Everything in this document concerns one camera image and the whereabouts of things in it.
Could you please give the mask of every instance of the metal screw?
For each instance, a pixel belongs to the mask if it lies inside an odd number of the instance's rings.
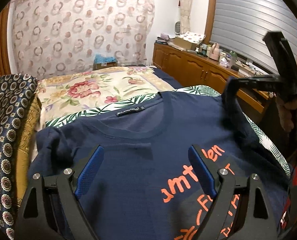
[[[258,180],[259,179],[259,176],[255,173],[252,174],[252,179],[254,180]]]
[[[65,169],[65,170],[63,171],[63,173],[64,173],[65,175],[69,175],[69,174],[72,173],[72,169],[71,169],[71,168],[67,168],[67,169]]]
[[[227,174],[228,174],[228,170],[227,170],[227,169],[220,169],[219,172],[220,172],[222,175],[227,175]]]
[[[40,173],[35,173],[34,175],[33,175],[33,179],[39,179],[40,178]]]

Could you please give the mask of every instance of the navy patterned cloth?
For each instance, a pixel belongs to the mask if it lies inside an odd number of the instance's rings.
[[[24,74],[0,77],[0,228],[14,239],[16,219],[15,142],[33,99],[36,78]]]

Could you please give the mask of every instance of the cabinet door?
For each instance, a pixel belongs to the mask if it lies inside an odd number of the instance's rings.
[[[223,93],[226,80],[229,75],[222,72],[220,69],[211,67],[205,76],[205,85],[213,88],[218,93]]]
[[[160,47],[158,44],[155,44],[154,54],[153,54],[153,65],[159,69],[162,69],[165,56],[166,56],[165,48]]]
[[[183,53],[170,50],[165,57],[162,70],[176,79],[182,86],[185,83],[185,66],[183,64]]]
[[[204,85],[205,75],[209,70],[209,66],[202,61],[195,60],[192,57],[186,56],[185,62],[185,87]]]

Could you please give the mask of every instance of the white wall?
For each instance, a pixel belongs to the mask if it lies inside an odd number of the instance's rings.
[[[7,22],[7,49],[12,73],[16,73],[16,66],[12,44],[12,15],[14,6],[10,6]],[[151,31],[147,36],[146,58],[150,65],[153,57],[154,42],[162,32],[174,34],[174,25],[179,21],[178,0],[155,0],[155,17]]]
[[[191,31],[204,34],[209,0],[193,0],[191,10]]]

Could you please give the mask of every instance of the white curtain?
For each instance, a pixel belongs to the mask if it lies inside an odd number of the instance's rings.
[[[145,64],[154,0],[13,0],[17,71],[38,80],[93,69],[96,54]]]
[[[192,1],[193,0],[180,0],[181,1],[181,34],[190,31],[190,14],[192,9]]]

